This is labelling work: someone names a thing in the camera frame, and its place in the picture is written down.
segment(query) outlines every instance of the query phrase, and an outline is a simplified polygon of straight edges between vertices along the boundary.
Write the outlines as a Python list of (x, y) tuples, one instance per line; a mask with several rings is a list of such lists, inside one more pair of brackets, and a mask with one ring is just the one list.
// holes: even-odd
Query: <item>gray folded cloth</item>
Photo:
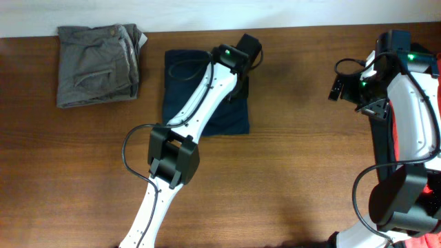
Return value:
[(136, 25), (58, 27), (57, 107), (137, 98), (139, 53), (147, 37)]

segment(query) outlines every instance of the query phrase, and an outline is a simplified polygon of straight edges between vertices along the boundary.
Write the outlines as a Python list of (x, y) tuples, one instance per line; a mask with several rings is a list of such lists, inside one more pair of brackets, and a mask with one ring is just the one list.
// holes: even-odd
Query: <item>brown tabletop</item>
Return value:
[[(441, 23), (246, 30), (265, 51), (249, 75), (251, 134), (200, 140), (198, 171), (156, 246), (275, 247), (352, 226), (353, 180), (374, 163), (369, 122), (327, 97), (334, 63), (365, 59), (391, 28), (441, 51)], [(147, 186), (123, 167), (121, 145), (135, 125), (161, 121), (164, 52), (235, 44), (243, 32), (147, 34), (138, 100), (66, 110), (55, 107), (59, 40), (0, 39), (1, 246), (118, 245)], [(144, 173), (148, 138), (140, 131), (127, 147)], [(361, 182), (364, 214), (375, 183), (375, 173)]]

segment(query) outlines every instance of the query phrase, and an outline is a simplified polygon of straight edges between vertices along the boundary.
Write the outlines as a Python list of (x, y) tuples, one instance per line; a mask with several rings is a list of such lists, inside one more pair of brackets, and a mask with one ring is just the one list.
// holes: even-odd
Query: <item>white backdrop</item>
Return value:
[(441, 0), (0, 0), (0, 37), (60, 25), (135, 23), (144, 32), (441, 21)]

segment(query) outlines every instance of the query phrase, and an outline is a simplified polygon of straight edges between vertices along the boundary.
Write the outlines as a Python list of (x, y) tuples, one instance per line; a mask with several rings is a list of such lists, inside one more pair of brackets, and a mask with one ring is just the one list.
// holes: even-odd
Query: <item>wood grain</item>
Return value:
[[(356, 222), (351, 186), (373, 164), (367, 117), (327, 100), (334, 63), (363, 59), (391, 28), (441, 51), (441, 23), (246, 30), (264, 63), (250, 74), (251, 134), (200, 141), (201, 163), (172, 203), (158, 247), (275, 247), (326, 240)], [(146, 184), (125, 171), (121, 144), (135, 125), (160, 121), (164, 52), (235, 44), (244, 30), (151, 33), (139, 99), (55, 107), (56, 37), (0, 39), (0, 243), (2, 247), (114, 247)], [(147, 172), (149, 131), (130, 141)], [(375, 174), (362, 181), (366, 213)]]

